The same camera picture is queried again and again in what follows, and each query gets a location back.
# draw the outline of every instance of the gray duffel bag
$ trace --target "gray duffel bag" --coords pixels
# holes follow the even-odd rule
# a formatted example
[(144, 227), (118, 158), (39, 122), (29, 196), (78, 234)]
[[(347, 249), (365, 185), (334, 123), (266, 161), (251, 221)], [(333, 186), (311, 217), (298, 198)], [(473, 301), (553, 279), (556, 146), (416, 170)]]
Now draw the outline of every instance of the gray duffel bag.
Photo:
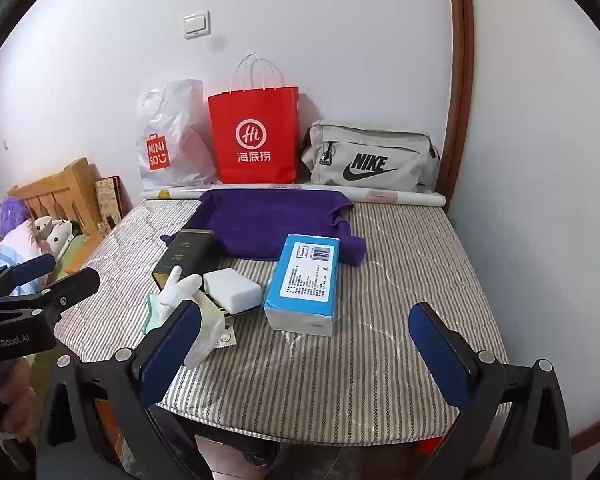
[(313, 184), (397, 191), (432, 190), (440, 156), (429, 136), (316, 121), (302, 162)]

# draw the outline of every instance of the wooden headboard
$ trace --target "wooden headboard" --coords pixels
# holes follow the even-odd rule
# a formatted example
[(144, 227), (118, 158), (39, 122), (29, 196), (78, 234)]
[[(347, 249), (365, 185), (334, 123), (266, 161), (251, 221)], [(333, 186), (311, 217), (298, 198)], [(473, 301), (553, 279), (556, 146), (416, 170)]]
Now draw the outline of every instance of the wooden headboard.
[(74, 160), (60, 173), (46, 176), (26, 186), (14, 186), (8, 191), (27, 204), (34, 218), (51, 216), (59, 220), (73, 220), (82, 232), (102, 239), (98, 224), (102, 222), (93, 171), (86, 158)]

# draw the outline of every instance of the purple cloth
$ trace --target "purple cloth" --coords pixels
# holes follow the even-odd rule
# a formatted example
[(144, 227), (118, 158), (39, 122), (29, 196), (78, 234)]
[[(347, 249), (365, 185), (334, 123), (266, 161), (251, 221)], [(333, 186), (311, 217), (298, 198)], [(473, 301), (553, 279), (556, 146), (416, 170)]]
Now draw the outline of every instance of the purple cloth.
[(13, 196), (5, 198), (0, 204), (0, 238), (29, 218), (31, 215), (22, 200)]
[[(307, 189), (213, 189), (183, 229), (210, 229), (229, 256), (277, 261), (290, 234), (328, 236), (340, 240), (340, 262), (360, 266), (364, 238), (351, 235), (344, 219), (351, 201), (339, 191)], [(169, 245), (174, 235), (160, 238)]]

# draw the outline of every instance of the purple plush toy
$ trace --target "purple plush toy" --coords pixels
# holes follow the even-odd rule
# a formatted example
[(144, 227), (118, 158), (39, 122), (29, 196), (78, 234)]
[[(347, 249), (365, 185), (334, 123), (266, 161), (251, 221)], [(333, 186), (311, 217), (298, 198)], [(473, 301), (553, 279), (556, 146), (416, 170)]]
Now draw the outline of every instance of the purple plush toy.
[(31, 218), (25, 203), (19, 198), (10, 196), (0, 204), (0, 238)]

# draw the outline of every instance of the striped tablecloth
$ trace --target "striped tablecloth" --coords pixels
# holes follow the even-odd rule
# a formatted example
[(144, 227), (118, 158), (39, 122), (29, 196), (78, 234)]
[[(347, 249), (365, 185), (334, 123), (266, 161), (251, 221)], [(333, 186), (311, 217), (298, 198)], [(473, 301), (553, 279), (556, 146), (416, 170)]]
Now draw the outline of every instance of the striped tablecloth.
[[(181, 227), (196, 200), (136, 206), (88, 261), (97, 294), (63, 314), (56, 335), (84, 361), (142, 339), (145, 297), (164, 252), (158, 238)], [(239, 433), (334, 446), (409, 442), (448, 430), (447, 406), (407, 330), (411, 305), (430, 303), (474, 349), (503, 362), (504, 346), (472, 267), (442, 209), (356, 203), (352, 233), (366, 238), (359, 269), (340, 265), (331, 338), (270, 329), (262, 309), (235, 319), (238, 345), (183, 367), (162, 407)], [(228, 260), (266, 286), (272, 262)]]

